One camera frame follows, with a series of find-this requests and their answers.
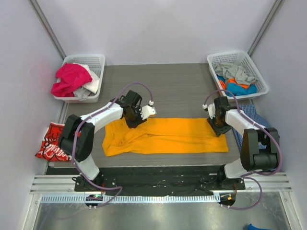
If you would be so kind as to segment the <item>white grey garment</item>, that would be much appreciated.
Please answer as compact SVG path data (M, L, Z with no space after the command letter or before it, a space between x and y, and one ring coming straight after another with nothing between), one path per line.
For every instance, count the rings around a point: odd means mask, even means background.
M92 81L90 83L86 83L85 85L79 87L76 91L73 92L73 95L77 97L79 101L84 101L88 98L90 94L97 93L100 79L93 71L90 70L88 65L78 63L74 64L82 66L92 78Z

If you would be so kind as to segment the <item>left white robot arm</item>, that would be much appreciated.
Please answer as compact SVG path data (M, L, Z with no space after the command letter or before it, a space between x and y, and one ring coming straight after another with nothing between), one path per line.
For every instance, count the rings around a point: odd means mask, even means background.
M71 156L71 162L81 171L77 183L83 183L91 191L103 185L103 175L92 158L95 133L113 121L125 121L128 128L136 128L147 119L142 118L142 97L130 90L126 95L111 100L90 114L70 115L58 141L58 147Z

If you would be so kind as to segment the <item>blue t shirt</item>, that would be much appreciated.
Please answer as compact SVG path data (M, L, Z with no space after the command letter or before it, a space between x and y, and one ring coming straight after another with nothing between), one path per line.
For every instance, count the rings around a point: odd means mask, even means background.
M238 84L235 79L226 80L224 77L217 75L219 83L224 90L230 91L234 96L243 96L257 93L255 84L245 85Z

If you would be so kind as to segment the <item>pink t shirt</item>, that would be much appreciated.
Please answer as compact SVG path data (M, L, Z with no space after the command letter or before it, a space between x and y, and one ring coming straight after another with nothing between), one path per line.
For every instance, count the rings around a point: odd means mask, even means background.
M56 97L73 97L74 91L92 81L86 68L73 63L65 63L55 76L60 81L53 84L51 94Z

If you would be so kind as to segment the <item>grey t shirt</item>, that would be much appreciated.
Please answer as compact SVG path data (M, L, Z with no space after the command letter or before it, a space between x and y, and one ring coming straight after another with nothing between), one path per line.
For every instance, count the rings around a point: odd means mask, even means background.
M250 85L257 81L243 66L222 62L215 64L213 69L217 75L224 77L226 80L235 79L238 84Z

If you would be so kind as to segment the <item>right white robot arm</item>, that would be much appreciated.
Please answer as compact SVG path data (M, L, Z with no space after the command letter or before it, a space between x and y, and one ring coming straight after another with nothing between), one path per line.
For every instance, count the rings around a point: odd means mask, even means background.
M243 138L239 159L222 165L217 172L217 185L228 189L239 179L252 175L273 175L281 166L279 134L275 128L267 128L247 116L238 104L232 106L228 98L215 98L214 103L202 105L208 112L207 122L217 137L231 129Z

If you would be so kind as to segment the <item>blue checkered shirt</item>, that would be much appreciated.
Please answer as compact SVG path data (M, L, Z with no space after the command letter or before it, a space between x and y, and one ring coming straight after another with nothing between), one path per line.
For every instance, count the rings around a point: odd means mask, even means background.
M250 117L252 120L257 122L258 124L265 126L265 127L271 127L268 121L257 113L256 108L253 104L241 105L240 109L248 117ZM237 145L238 145L239 152L241 152L243 137L236 129L233 129L233 133L234 133Z

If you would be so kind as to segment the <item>red white printed t shirt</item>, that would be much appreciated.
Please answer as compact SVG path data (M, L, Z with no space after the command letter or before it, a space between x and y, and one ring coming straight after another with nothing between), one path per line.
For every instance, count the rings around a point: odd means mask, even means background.
M44 159L46 161L71 161L71 156L67 155L58 146L59 138L63 129L63 124L50 123L43 137L40 150L35 154L37 158Z

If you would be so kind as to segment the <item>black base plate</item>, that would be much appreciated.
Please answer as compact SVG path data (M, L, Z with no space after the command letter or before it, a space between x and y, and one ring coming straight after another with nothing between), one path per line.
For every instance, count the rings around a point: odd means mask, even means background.
M245 190L242 179L227 179L221 166L147 166L100 168L96 179L89 183L75 168L48 167L47 175L71 175L76 191L99 191L122 187L123 196L162 196L183 192L213 190Z

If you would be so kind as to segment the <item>left white plastic basket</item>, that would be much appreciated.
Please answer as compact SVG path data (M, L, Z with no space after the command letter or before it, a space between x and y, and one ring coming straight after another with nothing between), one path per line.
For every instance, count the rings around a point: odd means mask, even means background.
M56 97L57 100L63 100L67 103L96 103L99 98L101 85L102 85L102 79L103 79L103 72L105 67L105 56L102 54L82 54L82 55L70 55L64 58L63 64L65 63L78 63L78 64L84 64L88 65L90 70L93 71L100 79L98 91L96 94L90 94L88 98L84 101L79 101L77 97Z

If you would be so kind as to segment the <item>right white plastic basket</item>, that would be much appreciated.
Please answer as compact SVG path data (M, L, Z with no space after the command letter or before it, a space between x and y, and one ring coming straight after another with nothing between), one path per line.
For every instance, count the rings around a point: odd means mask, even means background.
M247 71L251 73L252 77L256 78L255 87L257 88L257 91L248 95L236 96L238 100L247 100L250 98L255 98L257 96L261 96L269 92L269 88L263 77L261 76L258 68L245 51L239 50L210 54L207 56L207 61L209 64L210 73L213 77L217 89L222 89L222 85L220 84L220 81L213 69L213 66L221 62L243 66Z

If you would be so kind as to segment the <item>white plastic basket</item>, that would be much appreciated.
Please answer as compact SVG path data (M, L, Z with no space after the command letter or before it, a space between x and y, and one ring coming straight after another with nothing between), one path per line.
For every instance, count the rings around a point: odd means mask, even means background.
M257 88L257 91L248 95L236 96L238 100L247 100L250 98L255 98L257 96L261 96L269 92L269 88L263 77L261 76L258 68L245 51L239 50L210 54L207 56L207 61L209 64L210 73L213 77L217 89L222 89L222 85L220 84L220 81L213 69L213 66L221 62L243 66L247 71L251 73L252 77L256 78L255 87Z
M84 64L88 65L90 70L93 71L100 79L98 91L96 94L90 94L88 98L84 101L79 101L77 97L56 97L57 100L63 100L67 103L96 103L99 98L101 85L102 85L102 79L103 79L103 72L105 67L105 56L102 54L82 54L82 55L70 55L64 58L63 64L65 63L78 63L78 64Z

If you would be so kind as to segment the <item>orange yellow t shirt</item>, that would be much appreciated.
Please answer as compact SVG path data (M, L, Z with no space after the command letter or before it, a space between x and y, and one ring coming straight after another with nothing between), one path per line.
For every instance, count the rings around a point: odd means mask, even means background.
M124 120L105 127L107 157L122 153L190 154L228 152L225 135L216 136L205 118L149 118L136 128Z

